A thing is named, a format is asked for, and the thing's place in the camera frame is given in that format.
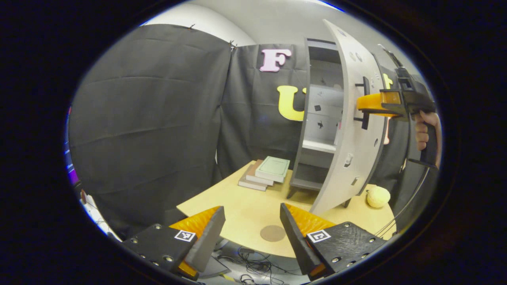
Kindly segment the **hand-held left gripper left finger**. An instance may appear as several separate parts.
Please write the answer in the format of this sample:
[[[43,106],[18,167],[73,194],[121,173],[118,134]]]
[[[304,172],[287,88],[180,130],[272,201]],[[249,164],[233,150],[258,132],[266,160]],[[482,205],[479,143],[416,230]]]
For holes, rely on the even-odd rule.
[[[172,225],[154,224],[121,244],[161,270],[197,280],[209,262],[226,222],[223,206],[215,206]]]

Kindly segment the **black door handle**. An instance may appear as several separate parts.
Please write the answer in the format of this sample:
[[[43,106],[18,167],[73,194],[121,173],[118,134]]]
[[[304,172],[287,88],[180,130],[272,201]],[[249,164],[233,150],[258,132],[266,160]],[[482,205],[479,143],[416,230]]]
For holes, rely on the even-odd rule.
[[[366,76],[362,76],[362,83],[355,83],[355,87],[362,87],[363,88],[363,93],[364,93],[363,96],[367,96],[370,94],[370,84],[369,84],[369,80]],[[361,122],[362,123],[361,128],[364,130],[367,130],[368,126],[369,126],[370,114],[368,112],[362,112],[362,113],[363,113],[362,118],[354,117],[353,120]]]

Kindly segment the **brown book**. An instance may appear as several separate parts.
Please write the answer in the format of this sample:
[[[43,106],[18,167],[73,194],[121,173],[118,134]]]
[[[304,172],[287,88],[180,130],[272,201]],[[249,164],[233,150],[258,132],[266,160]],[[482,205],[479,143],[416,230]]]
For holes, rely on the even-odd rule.
[[[246,180],[247,181],[251,181],[251,182],[256,182],[256,183],[264,184],[266,186],[273,186],[274,185],[274,181],[273,180],[268,180],[268,179],[265,179],[265,178],[262,178],[262,177],[258,177],[255,174],[255,171],[261,165],[262,162],[263,162],[263,160],[257,160],[254,164],[252,164],[248,168],[248,171],[246,172]]]

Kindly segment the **grey cabinet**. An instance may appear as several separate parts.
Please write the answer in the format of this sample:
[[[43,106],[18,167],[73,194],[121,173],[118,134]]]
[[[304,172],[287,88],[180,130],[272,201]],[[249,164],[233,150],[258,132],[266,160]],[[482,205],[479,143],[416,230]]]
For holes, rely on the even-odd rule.
[[[287,199],[299,190],[322,189],[340,140],[343,71],[337,44],[307,38],[307,88],[299,146]]]

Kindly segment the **black backdrop cloth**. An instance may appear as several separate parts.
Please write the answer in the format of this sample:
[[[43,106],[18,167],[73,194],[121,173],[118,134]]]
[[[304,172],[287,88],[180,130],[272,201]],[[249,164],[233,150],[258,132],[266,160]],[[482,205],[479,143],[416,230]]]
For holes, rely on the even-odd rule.
[[[267,156],[290,160],[302,128],[303,44],[228,42],[171,24],[138,27],[91,67],[69,115],[69,153],[84,191],[121,241],[186,214],[177,206]],[[385,136],[387,120],[385,119]],[[370,175],[407,160],[400,122]]]

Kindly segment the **yellow bun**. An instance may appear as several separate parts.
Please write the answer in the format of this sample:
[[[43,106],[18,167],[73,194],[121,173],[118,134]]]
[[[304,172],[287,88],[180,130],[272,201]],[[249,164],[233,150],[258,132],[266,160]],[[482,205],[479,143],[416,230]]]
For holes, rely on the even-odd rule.
[[[374,186],[366,191],[366,202],[375,209],[380,209],[388,204],[391,199],[389,191],[381,186]]]

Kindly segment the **grey cabinet door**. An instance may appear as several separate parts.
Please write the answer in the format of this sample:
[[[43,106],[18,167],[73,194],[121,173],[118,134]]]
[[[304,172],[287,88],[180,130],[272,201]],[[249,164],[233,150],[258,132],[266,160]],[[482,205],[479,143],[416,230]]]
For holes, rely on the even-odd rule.
[[[363,113],[357,108],[359,97],[384,88],[382,72],[375,56],[344,29],[323,20],[340,55],[343,74],[343,114],[335,154],[322,189],[310,212],[326,211],[359,194],[369,181],[385,136],[384,117],[369,117],[362,127]]]

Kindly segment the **brown round coaster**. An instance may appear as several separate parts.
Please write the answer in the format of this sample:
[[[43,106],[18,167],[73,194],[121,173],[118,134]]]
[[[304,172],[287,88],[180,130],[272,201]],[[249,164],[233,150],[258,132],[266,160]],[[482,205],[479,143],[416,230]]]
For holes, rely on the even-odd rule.
[[[268,242],[278,242],[286,236],[285,230],[278,225],[268,225],[259,232],[261,238]]]

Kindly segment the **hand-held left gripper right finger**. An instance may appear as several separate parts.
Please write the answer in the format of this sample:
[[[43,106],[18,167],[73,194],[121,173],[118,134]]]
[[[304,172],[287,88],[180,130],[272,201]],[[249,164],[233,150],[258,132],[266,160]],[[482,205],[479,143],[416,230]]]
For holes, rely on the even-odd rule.
[[[311,281],[359,263],[387,242],[353,222],[335,224],[288,203],[280,205],[280,220],[300,271]]]

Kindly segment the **grey book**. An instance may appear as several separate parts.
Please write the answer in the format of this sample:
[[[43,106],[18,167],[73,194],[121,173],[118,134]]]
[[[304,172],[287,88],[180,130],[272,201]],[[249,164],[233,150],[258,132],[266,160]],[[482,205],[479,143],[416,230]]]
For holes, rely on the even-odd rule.
[[[245,171],[243,176],[238,181],[238,185],[249,189],[266,191],[267,187],[271,186],[272,184],[266,179],[256,177],[255,167],[255,164],[249,166],[249,168]]]

